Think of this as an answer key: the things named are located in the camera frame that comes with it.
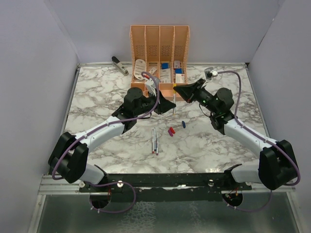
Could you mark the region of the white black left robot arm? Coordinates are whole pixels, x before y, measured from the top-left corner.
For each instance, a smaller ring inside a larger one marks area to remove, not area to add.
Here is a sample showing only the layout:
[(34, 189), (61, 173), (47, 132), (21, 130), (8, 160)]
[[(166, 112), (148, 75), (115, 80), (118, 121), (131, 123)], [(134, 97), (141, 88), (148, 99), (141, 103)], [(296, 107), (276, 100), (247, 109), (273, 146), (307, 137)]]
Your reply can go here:
[(90, 183), (98, 192), (105, 190), (107, 173), (88, 164), (89, 153), (109, 139), (129, 131), (138, 119), (151, 113), (161, 115), (174, 107), (175, 103), (165, 99), (162, 93), (145, 97), (141, 89), (130, 88), (123, 104), (106, 121), (76, 135), (65, 132), (60, 136), (48, 160), (53, 179), (56, 180), (56, 174), (59, 174), (68, 183), (81, 180)]

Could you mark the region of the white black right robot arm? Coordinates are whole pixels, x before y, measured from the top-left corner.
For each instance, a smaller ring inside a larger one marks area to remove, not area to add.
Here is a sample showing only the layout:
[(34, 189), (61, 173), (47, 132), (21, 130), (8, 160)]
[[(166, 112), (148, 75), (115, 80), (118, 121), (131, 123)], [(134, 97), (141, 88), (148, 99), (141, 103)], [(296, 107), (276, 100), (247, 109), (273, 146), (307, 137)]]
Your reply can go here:
[(248, 129), (231, 112), (234, 104), (231, 90), (223, 87), (213, 95), (205, 90), (204, 83), (205, 80), (199, 79), (195, 83), (178, 85), (173, 89), (187, 103), (197, 101), (207, 108), (215, 130), (235, 139), (259, 157), (258, 165), (237, 165), (231, 168), (231, 173), (223, 178), (224, 186), (234, 190), (241, 183), (249, 182), (261, 183), (270, 190), (276, 190), (298, 179), (298, 167), (291, 144)]

